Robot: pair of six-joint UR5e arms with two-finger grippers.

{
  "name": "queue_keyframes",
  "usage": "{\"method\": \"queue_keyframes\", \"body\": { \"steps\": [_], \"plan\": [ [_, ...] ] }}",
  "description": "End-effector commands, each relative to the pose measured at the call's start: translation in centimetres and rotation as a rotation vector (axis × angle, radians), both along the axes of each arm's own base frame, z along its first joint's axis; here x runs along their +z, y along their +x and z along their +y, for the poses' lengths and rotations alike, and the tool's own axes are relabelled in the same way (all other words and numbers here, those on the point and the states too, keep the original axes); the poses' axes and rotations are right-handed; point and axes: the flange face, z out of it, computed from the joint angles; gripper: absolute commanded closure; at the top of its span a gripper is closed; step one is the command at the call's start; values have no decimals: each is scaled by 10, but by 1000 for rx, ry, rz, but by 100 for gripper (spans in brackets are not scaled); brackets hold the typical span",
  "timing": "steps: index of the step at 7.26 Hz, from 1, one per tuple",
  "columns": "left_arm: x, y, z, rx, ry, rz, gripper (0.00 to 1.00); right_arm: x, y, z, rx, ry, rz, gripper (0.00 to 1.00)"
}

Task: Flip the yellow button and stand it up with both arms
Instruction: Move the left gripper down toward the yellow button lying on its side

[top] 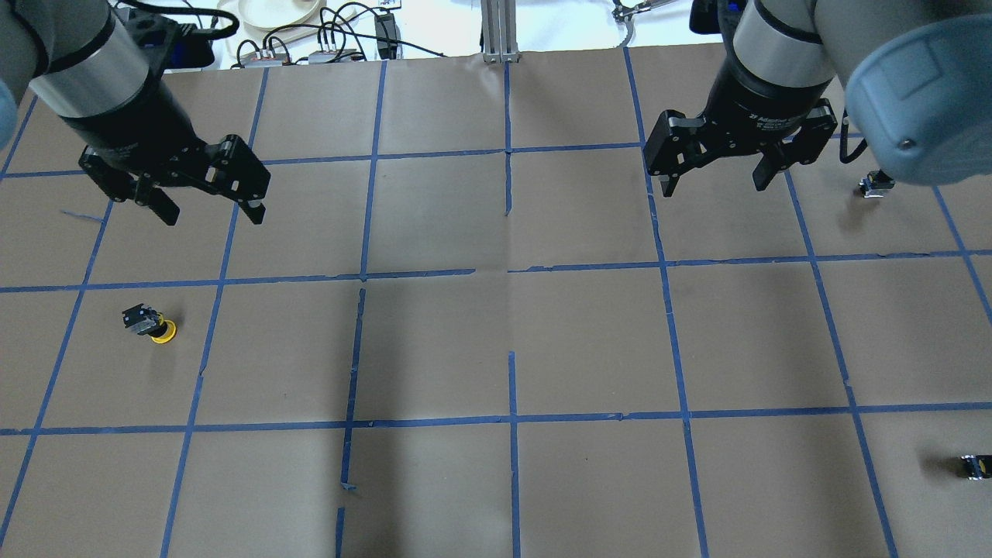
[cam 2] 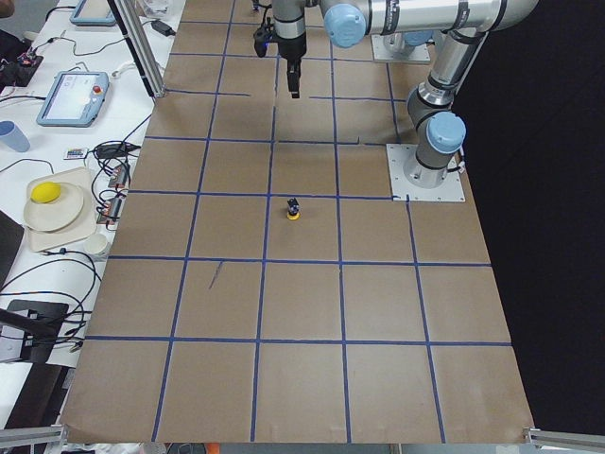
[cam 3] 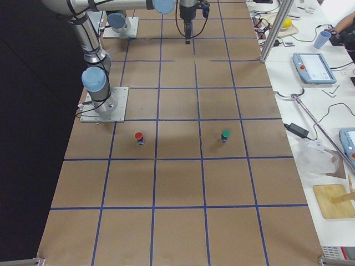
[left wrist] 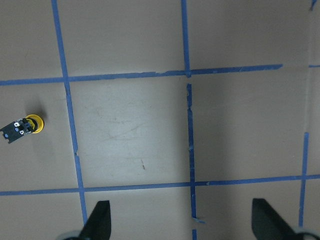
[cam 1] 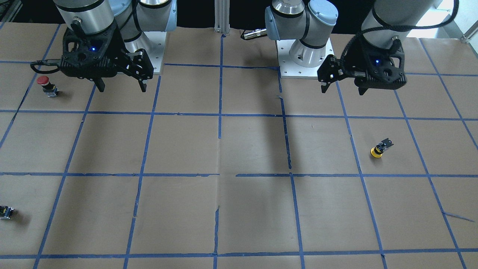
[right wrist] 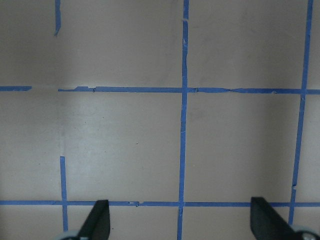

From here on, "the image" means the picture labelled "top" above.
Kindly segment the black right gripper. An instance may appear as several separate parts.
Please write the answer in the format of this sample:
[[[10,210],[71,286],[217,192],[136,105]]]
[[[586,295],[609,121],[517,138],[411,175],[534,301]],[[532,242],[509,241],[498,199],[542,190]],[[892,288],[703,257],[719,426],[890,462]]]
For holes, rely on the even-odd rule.
[[[814,162],[839,127],[825,89],[770,84],[737,60],[723,61],[701,112],[660,113],[642,150],[647,169],[659,176],[663,197],[672,198],[682,174],[717,159],[759,154],[753,183],[765,191],[790,165]]]

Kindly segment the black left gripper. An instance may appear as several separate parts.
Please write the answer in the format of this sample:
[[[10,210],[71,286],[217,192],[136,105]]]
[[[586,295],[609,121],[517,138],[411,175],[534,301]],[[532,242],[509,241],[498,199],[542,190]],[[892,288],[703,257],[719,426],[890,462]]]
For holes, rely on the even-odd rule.
[[[252,225],[262,225],[270,172],[237,135],[216,144],[198,137],[191,118],[162,78],[146,78],[123,105],[79,118],[86,151],[79,166],[110,200],[135,200],[139,179],[161,187],[194,187],[243,205]],[[151,191],[146,207],[167,226],[181,210],[164,191]]]

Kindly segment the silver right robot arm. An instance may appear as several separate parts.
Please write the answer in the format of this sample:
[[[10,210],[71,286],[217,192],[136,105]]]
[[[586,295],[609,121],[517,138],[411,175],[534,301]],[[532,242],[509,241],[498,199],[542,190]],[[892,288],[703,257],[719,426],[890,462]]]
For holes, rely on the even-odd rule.
[[[670,197],[683,174],[759,155],[758,191],[821,156],[846,115],[880,171],[915,186],[990,173],[988,1],[695,1],[691,31],[725,57],[697,117],[660,114],[644,148]]]

